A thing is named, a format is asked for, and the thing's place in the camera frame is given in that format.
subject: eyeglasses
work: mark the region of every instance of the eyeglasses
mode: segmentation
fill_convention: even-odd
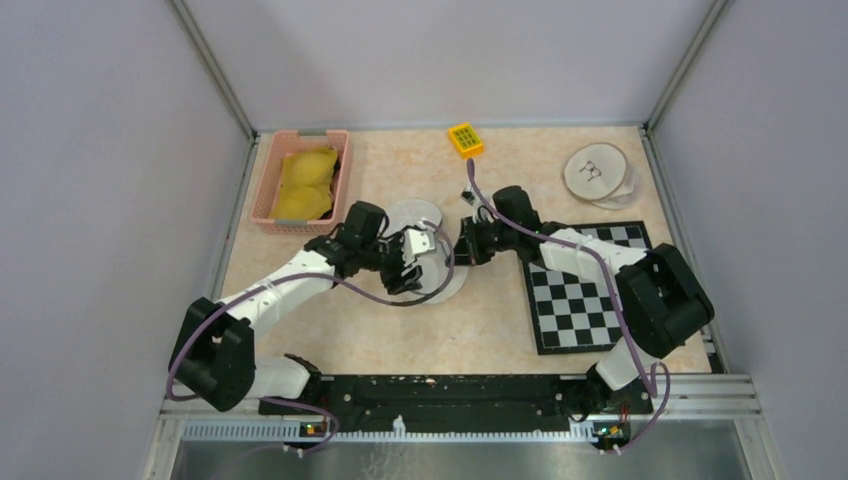
[[[600,176],[601,176],[601,173],[602,173],[602,172],[598,169],[598,167],[596,167],[596,166],[595,166],[595,164],[594,164],[594,163],[592,163],[592,161],[591,161],[591,160],[590,160],[590,161],[588,161],[588,162],[586,162],[586,165],[583,165],[583,168],[581,168],[581,169],[580,169],[580,171],[581,171],[581,172],[582,172],[582,171],[588,171],[588,172],[589,172],[589,180],[586,180],[586,182],[591,182],[591,181],[592,181],[592,179],[595,179],[595,178],[600,177]]]

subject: yellow box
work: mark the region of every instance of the yellow box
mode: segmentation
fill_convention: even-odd
[[[483,141],[469,123],[462,123],[448,129],[448,136],[454,148],[463,160],[483,153]]]

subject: metal frame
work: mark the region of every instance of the metal frame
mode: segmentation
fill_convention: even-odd
[[[579,375],[562,375],[563,379],[582,378]],[[658,390],[665,391],[665,379],[658,382]],[[244,431],[235,427],[255,428],[262,424],[269,427],[280,427],[279,418],[263,417],[258,414],[258,399],[250,398],[242,401],[233,410],[220,413],[202,400],[182,403],[166,401],[159,415],[156,434],[154,435],[145,473],[145,480],[168,480],[177,461],[179,444],[187,429],[189,432],[198,426],[220,426],[214,432],[216,441],[238,442],[245,441]],[[645,421],[650,415],[633,415],[634,421]],[[616,415],[591,415],[587,422],[615,421]],[[727,374],[674,374],[672,375],[671,394],[665,413],[659,421],[675,422],[711,422],[715,420],[733,420],[740,435],[749,469],[754,480],[782,478],[780,472],[773,468],[774,449],[764,436],[762,409],[754,390],[754,385],[748,375]],[[409,442],[456,442],[469,437],[471,441],[499,442],[571,442],[582,433],[581,425],[576,432],[570,434],[527,434],[504,435],[498,438],[476,438],[473,435],[457,436],[452,434],[406,434],[405,432],[386,432],[384,435],[373,436],[349,435],[340,438],[340,442],[369,442],[380,441],[389,443]]]
[[[692,39],[692,43],[690,43],[689,48],[686,49],[683,59],[675,69],[668,84],[665,86],[665,90],[663,90],[662,95],[660,95],[660,99],[657,101],[657,105],[651,112],[651,116],[648,117],[648,120],[645,122],[645,130],[647,130],[649,134],[652,134],[662,121],[665,116],[665,112],[668,110],[668,107],[671,105],[671,102],[680,90],[683,80],[689,74],[689,69],[695,64],[695,61],[700,56],[702,47],[706,44],[710,35],[715,30],[718,21],[727,12],[731,4],[733,4],[733,0],[713,1],[713,4],[707,12],[706,18],[704,18],[704,21],[698,28],[698,32],[695,34],[695,38]]]
[[[238,123],[239,129],[241,129],[244,136],[253,141],[256,138],[256,129],[253,128],[250,120],[247,118],[244,108],[242,108],[238,97],[236,97],[233,88],[227,81],[227,77],[224,75],[224,71],[215,59],[215,55],[212,54],[212,49],[209,48],[209,44],[203,37],[203,32],[201,32],[200,27],[194,20],[194,15],[191,14],[191,10],[188,8],[188,5],[186,5],[184,0],[166,1],[168,2],[168,5],[171,6],[174,16],[177,17],[177,20],[183,27],[183,31],[185,31],[186,35],[188,35],[189,42],[192,47],[194,47],[194,50],[200,59],[200,63],[206,69],[206,72],[209,73],[212,84],[215,85],[215,88],[218,90],[218,94],[221,96],[221,100],[224,102],[224,105],[226,105],[227,109],[230,110],[230,113]]]
[[[210,287],[213,296],[220,293],[223,284],[226,265],[232,250],[241,210],[245,202],[245,194],[250,181],[252,167],[257,156],[258,135],[252,127],[244,109],[230,87],[227,79],[215,60],[211,49],[204,39],[197,22],[194,20],[184,0],[167,0],[176,17],[186,31],[190,42],[207,69],[210,79],[218,89],[219,94],[239,128],[250,140],[245,167],[239,184],[238,196],[231,211],[229,228],[224,239],[220,261],[213,271],[214,280]],[[680,90],[691,67],[697,61],[702,47],[714,31],[717,22],[727,12],[732,0],[715,0],[706,18],[687,49],[680,65],[675,70],[650,117],[640,128],[643,146],[651,167],[654,181],[659,192],[660,201],[666,215],[672,238],[681,250],[692,268],[696,271],[697,258],[691,248],[691,242],[684,228],[682,215],[675,200],[674,191],[662,161],[662,157],[654,142],[654,132],[663,120],[677,92]],[[720,335],[715,326],[708,327],[704,332],[705,338],[715,342],[716,353],[721,356],[722,348]],[[665,380],[659,380],[659,390],[665,389]],[[646,420],[648,416],[634,415],[634,420]],[[258,415],[258,400],[246,399],[235,409],[220,413],[202,401],[174,403],[165,401],[159,415],[154,438],[148,453],[144,477],[147,480],[168,480],[171,477],[180,441],[187,425],[197,421],[230,421],[242,420],[251,422],[279,422],[279,420]],[[590,421],[615,420],[603,415],[595,415]],[[747,374],[673,374],[671,398],[667,411],[660,416],[660,421],[702,422],[712,420],[733,420],[739,434],[740,443],[754,480],[782,479],[785,475],[777,459],[776,449],[772,443],[768,428],[765,425],[759,400],[754,390],[751,378]]]
[[[227,265],[230,263],[230,255],[233,252],[233,241],[236,238],[236,230],[238,230],[241,211],[244,208],[244,203],[247,201],[247,187],[250,185],[250,176],[253,173],[253,165],[256,162],[257,152],[259,150],[259,136],[254,137],[247,144],[247,153],[244,159],[244,168],[239,178],[236,198],[233,200],[233,208],[230,211],[227,230],[224,232],[222,241],[218,250],[218,261],[215,264],[212,272],[210,272],[210,284],[206,289],[209,298],[220,298],[221,291],[224,288],[224,279],[227,274]]]

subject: white clip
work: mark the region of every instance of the white clip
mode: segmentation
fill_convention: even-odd
[[[398,415],[398,418],[396,418],[392,422],[392,430],[394,431],[395,435],[398,435],[398,436],[406,435],[406,425],[403,423],[403,416],[402,415]]]
[[[267,277],[263,278],[259,282],[259,284],[262,285],[263,287],[265,287],[266,290],[271,292],[271,294],[274,295],[274,297],[277,298],[277,301],[274,302],[274,313],[276,314],[275,320],[279,320],[280,317],[281,317],[280,306],[283,304],[283,294],[277,291],[277,287],[274,285],[274,282],[271,281],[270,278],[267,278]],[[256,316],[257,316],[257,318],[259,317],[259,308],[260,308],[260,306],[257,303],[257,305],[256,305]]]
[[[584,280],[586,277],[583,275],[583,269],[580,267],[580,250],[583,249],[583,246],[588,244],[589,242],[594,241],[595,238],[591,235],[585,235],[582,240],[577,242],[574,247],[574,265],[577,267],[577,277],[580,280]]]

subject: tabletop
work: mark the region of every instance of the tabletop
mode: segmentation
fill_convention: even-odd
[[[654,245],[672,243],[636,127],[477,129],[486,152],[476,179],[490,194],[520,185],[543,221],[565,224],[642,220]],[[256,188],[271,143],[262,135],[224,280],[223,295],[244,289],[286,263],[310,238],[273,235],[250,222]],[[643,182],[636,204],[604,210],[572,197],[562,183],[565,161],[597,142],[620,148]],[[446,130],[351,132],[352,171],[345,211],[355,200],[383,208],[410,198],[443,212],[455,241],[470,207],[459,194],[468,179]],[[352,283],[385,295],[379,275],[361,272]],[[470,270],[459,292],[438,305],[387,307],[345,288],[314,297],[257,342],[257,355],[293,353],[325,374],[584,373],[604,353],[538,355],[521,267],[501,253]],[[709,372],[695,334],[665,363],[672,372]]]

